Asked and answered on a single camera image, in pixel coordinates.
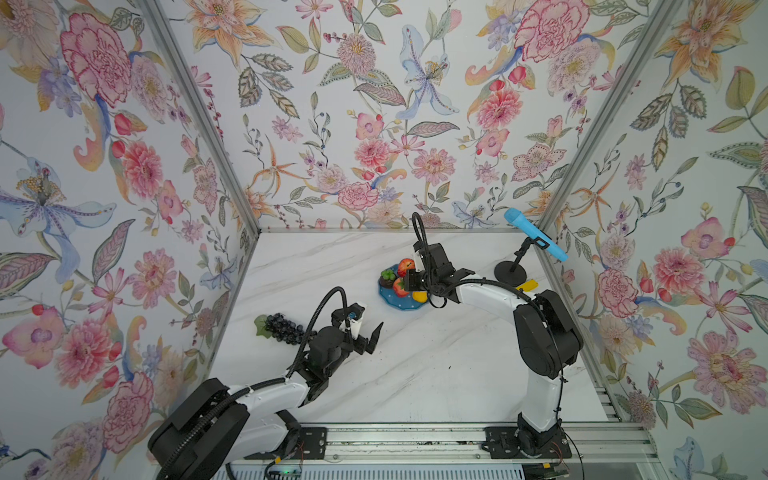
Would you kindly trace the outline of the dark purple toy grape bunch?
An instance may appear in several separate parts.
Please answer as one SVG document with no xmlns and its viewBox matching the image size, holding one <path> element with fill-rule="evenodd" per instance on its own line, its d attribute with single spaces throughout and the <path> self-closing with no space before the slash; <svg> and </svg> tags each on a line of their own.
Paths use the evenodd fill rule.
<svg viewBox="0 0 768 480">
<path fill-rule="evenodd" d="M 259 315 L 254 319 L 257 335 L 287 345 L 298 345 L 305 336 L 304 326 L 288 320 L 281 313 Z"/>
</svg>

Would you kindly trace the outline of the red yellow toy apple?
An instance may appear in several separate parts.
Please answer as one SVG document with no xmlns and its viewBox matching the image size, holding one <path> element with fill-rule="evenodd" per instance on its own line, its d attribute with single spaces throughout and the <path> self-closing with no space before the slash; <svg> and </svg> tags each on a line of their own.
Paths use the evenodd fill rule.
<svg viewBox="0 0 768 480">
<path fill-rule="evenodd" d="M 411 258 L 402 259 L 397 266 L 397 275 L 402 278 L 409 270 L 415 269 L 415 262 Z"/>
</svg>

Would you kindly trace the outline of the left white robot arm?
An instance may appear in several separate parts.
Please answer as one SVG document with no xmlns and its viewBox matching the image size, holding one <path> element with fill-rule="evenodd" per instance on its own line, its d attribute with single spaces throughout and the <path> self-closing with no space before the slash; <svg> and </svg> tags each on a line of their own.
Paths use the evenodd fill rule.
<svg viewBox="0 0 768 480">
<path fill-rule="evenodd" d="M 210 479 L 225 464 L 254 454 L 285 458 L 302 430 L 292 411 L 316 400 L 352 353 L 372 354 L 383 326 L 360 334 L 365 307 L 335 310 L 285 375 L 251 385 L 200 384 L 151 435 L 159 479 Z"/>
</svg>

